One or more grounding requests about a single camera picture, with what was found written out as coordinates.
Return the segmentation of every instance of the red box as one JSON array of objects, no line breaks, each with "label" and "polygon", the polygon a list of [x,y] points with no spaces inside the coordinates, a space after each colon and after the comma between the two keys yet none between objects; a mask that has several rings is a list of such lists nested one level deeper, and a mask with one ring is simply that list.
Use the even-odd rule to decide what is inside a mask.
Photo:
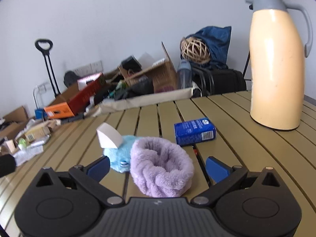
[{"label": "red box", "polygon": [[91,96],[100,90],[106,81],[103,75],[92,83],[89,83],[83,90],[79,90],[78,83],[74,83],[55,100],[44,108],[50,119],[62,119],[73,117],[83,111]]}]

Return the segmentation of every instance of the blue gripper pad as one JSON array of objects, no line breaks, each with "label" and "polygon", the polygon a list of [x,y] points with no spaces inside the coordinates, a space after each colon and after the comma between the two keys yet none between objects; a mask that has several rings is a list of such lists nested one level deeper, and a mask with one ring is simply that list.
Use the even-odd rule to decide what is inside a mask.
[{"label": "blue gripper pad", "polygon": [[87,176],[93,178],[97,182],[100,182],[110,171],[110,159],[104,156],[99,159],[94,165],[89,165],[87,170]]},{"label": "blue gripper pad", "polygon": [[214,157],[208,157],[205,163],[205,169],[209,177],[215,182],[220,182],[228,177],[233,169]]}]

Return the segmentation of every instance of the plush toy eye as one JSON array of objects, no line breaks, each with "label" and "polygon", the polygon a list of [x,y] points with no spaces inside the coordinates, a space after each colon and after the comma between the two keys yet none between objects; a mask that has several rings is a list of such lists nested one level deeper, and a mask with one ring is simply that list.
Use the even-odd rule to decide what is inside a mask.
[{"label": "plush toy eye", "polygon": [[129,163],[126,161],[121,161],[121,167],[128,167]]}]

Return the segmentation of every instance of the wooden slatted table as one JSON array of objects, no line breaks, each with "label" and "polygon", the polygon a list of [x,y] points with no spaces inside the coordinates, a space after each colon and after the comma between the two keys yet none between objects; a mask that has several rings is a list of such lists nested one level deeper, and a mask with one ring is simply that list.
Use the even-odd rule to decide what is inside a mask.
[{"label": "wooden slatted table", "polygon": [[[203,163],[215,156],[229,166],[243,165],[260,172],[274,167],[302,208],[302,220],[295,236],[316,233],[316,106],[304,102],[301,124],[291,132],[273,131],[255,123],[249,115],[250,92],[228,93],[161,103],[102,115],[63,125],[44,146],[44,152],[0,179],[0,224],[10,237],[18,237],[13,212],[39,169],[50,166],[66,171],[76,164],[88,165],[102,155],[96,128],[107,122],[120,134],[160,136],[175,141],[173,125],[207,116],[217,128],[214,141],[184,147],[192,158],[195,174],[184,194],[189,200],[208,189]],[[144,197],[130,174],[110,170],[101,182],[123,196]]]}]

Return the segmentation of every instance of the light blue plush toy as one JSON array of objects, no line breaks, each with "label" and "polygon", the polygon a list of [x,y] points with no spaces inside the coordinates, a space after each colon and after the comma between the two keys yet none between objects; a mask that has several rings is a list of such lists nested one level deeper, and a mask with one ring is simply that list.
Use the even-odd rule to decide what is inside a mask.
[{"label": "light blue plush toy", "polygon": [[129,172],[131,168],[131,149],[134,141],[141,137],[133,135],[124,135],[123,143],[118,149],[104,149],[103,155],[108,156],[110,159],[110,166],[118,172]]}]

